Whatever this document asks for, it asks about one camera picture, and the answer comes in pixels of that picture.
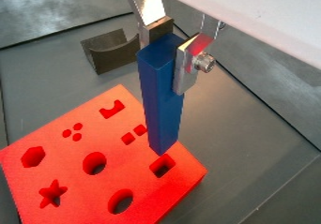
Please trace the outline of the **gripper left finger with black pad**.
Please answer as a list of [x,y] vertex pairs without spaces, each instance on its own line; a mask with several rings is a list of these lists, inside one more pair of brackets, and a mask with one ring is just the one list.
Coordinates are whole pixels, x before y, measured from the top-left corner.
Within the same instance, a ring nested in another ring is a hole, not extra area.
[[140,46],[148,46],[172,32],[172,18],[166,14],[162,0],[128,0],[139,30]]

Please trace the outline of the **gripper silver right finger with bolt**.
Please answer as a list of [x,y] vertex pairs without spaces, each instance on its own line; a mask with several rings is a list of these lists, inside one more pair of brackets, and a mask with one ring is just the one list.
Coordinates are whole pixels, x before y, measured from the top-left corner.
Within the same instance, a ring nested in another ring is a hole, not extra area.
[[176,95],[183,95],[194,86],[199,71],[208,73],[212,70],[215,59],[206,49],[216,38],[220,26],[220,21],[203,14],[199,32],[176,48],[172,78],[172,91]]

